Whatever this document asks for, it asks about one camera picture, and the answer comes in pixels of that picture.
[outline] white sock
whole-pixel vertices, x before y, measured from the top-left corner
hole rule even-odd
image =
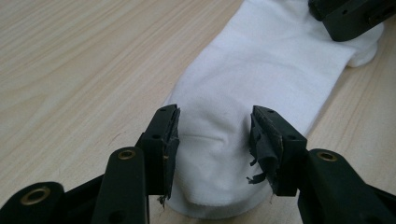
[[[180,145],[168,204],[189,217],[239,215],[271,192],[249,185],[254,105],[277,111],[307,134],[347,64],[375,55],[383,26],[333,42],[307,0],[247,0],[180,78],[165,105],[181,109]]]

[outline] wooden table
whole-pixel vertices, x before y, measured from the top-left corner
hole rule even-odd
[[[241,0],[0,1],[0,204],[39,181],[70,190],[134,146],[155,110]],[[396,194],[396,18],[375,59],[347,68],[309,148],[344,155]],[[184,217],[151,199],[152,223],[301,223],[296,198],[242,216]]]

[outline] light wood surface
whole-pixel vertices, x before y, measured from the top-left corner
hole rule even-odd
[[[0,1],[0,204],[35,182],[70,190],[101,175],[241,2]],[[341,153],[393,194],[395,36],[392,18],[375,59],[346,69],[308,135],[308,148]],[[218,221],[150,201],[151,223],[301,223],[296,198]]]

